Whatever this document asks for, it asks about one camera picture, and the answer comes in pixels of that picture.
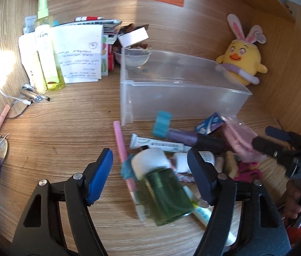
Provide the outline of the person's right hand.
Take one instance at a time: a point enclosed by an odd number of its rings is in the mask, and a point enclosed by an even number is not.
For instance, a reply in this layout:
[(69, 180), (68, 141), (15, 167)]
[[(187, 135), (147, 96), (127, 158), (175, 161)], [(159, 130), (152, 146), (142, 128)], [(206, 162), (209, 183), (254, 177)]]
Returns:
[(286, 183), (286, 190), (277, 201), (277, 207), (281, 219), (287, 223), (289, 219), (296, 219), (301, 212), (298, 204), (301, 197), (301, 180), (289, 179)]

